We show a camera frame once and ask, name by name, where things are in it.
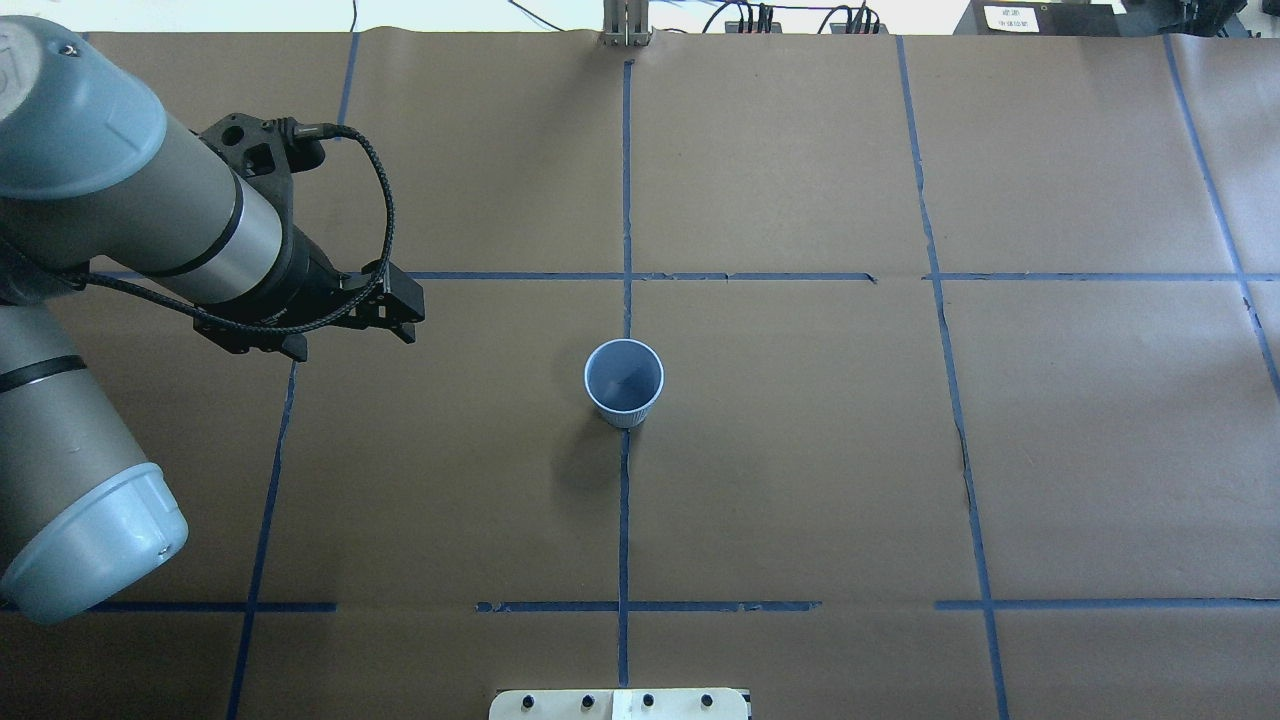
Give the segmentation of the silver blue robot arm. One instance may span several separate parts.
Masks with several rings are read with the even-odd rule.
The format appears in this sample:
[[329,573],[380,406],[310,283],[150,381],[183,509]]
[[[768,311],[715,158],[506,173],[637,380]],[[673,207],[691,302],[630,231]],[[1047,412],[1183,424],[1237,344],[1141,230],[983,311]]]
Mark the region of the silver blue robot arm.
[[[3,605],[54,625],[177,556],[189,524],[90,369],[76,297],[186,318],[229,354],[308,356],[329,327],[411,343],[421,284],[392,260],[396,201],[371,141],[339,123],[230,113],[192,129],[83,35],[3,31]],[[348,141],[372,167],[378,255],[340,270],[294,217],[294,178]]]

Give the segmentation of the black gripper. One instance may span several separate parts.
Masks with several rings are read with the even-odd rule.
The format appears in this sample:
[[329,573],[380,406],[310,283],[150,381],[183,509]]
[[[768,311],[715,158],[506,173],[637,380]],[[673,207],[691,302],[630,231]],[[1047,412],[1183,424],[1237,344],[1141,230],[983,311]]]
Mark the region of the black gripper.
[[422,286],[392,260],[393,233],[355,274],[337,269],[305,232],[285,233],[282,254],[248,293],[198,307],[197,333],[230,354],[252,348],[308,356],[306,334],[325,327],[384,329],[406,345],[425,319]]

